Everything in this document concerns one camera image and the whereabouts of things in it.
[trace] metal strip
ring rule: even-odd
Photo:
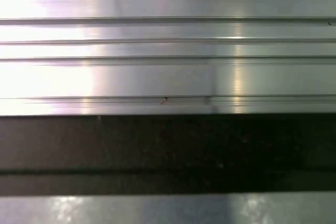
[[[334,0],[10,0],[1,19],[78,17],[334,17]]]
[[[180,24],[0,26],[0,44],[163,42],[335,42],[328,24]]]
[[[333,223],[335,193],[206,196],[9,197],[0,199],[12,223]]]

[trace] shiny metal edge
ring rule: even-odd
[[[336,95],[329,97],[217,97],[195,98],[53,98],[1,99],[1,116],[18,115],[155,115],[335,113]]]
[[[333,223],[336,194],[248,193],[186,196],[2,197],[13,223]]]

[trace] silver metal plate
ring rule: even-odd
[[[15,223],[333,223],[335,193],[0,198]]]
[[[0,115],[336,112],[334,0],[3,0]]]

